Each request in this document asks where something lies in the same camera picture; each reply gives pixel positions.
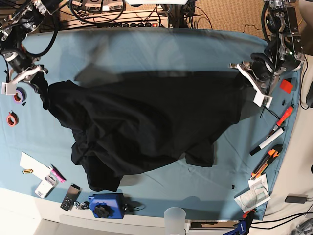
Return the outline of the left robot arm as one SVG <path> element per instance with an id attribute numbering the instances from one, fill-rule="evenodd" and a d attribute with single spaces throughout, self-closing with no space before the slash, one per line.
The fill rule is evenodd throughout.
<path id="1" fill-rule="evenodd" d="M 241 74 L 248 74 L 257 93 L 270 96 L 279 75 L 297 71 L 304 62 L 301 36 L 293 0 L 265 0 L 261 13 L 261 26 L 265 41 L 264 52 L 250 55 L 250 62 L 229 64 Z"/>

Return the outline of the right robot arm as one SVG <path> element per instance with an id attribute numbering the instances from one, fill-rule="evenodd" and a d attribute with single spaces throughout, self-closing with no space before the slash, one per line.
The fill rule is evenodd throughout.
<path id="1" fill-rule="evenodd" d="M 17 84 L 29 84 L 42 99 L 47 97 L 48 84 L 45 74 L 48 70 L 41 64 L 35 64 L 51 49 L 57 33 L 53 36 L 43 52 L 31 53 L 22 42 L 28 34 L 37 30 L 45 17 L 53 16 L 52 11 L 57 6 L 50 0 L 27 0 L 12 15 L 0 23 L 0 55 L 6 65 L 6 80 L 2 83 L 1 93 L 15 95 Z"/>

